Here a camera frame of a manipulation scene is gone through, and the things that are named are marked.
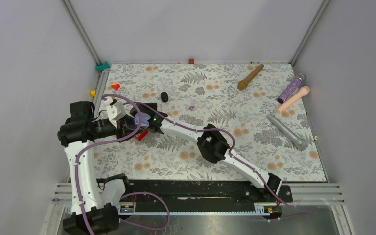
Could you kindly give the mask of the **black earbud charging case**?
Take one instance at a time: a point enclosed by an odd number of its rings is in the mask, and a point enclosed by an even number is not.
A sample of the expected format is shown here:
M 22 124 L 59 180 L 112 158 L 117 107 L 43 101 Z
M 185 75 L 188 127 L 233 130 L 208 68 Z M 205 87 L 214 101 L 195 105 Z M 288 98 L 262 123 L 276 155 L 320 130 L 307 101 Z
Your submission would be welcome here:
M 167 92 L 161 92 L 160 99 L 163 103 L 167 103 L 169 101 L 169 96 Z

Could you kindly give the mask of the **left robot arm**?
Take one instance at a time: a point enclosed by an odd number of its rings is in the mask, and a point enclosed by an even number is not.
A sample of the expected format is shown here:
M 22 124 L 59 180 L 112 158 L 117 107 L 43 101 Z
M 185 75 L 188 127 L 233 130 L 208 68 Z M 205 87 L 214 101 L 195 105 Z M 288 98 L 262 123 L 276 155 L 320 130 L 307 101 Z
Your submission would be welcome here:
M 98 192 L 93 163 L 95 140 L 108 136 L 126 137 L 124 105 L 111 98 L 106 103 L 108 117 L 101 120 L 94 119 L 92 102 L 71 103 L 70 117 L 57 133 L 70 168 L 70 217 L 62 221 L 63 230 L 70 235 L 102 235 L 117 230 L 118 200 L 127 201 L 132 196 L 132 188 L 124 174 L 108 180 L 107 189 Z

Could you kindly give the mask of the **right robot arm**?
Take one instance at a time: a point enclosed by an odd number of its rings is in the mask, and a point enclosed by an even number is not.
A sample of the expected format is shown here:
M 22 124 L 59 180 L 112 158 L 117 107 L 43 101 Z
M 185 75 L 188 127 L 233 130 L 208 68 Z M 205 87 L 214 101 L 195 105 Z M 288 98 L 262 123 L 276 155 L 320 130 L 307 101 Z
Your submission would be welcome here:
M 234 150 L 235 138 L 230 132 L 215 128 L 212 124 L 201 127 L 178 122 L 149 104 L 138 102 L 137 106 L 151 111 L 149 121 L 155 131 L 195 143 L 205 160 L 234 169 L 256 188 L 261 188 L 261 195 L 266 201 L 273 202 L 280 196 L 280 177 L 261 169 L 238 154 Z

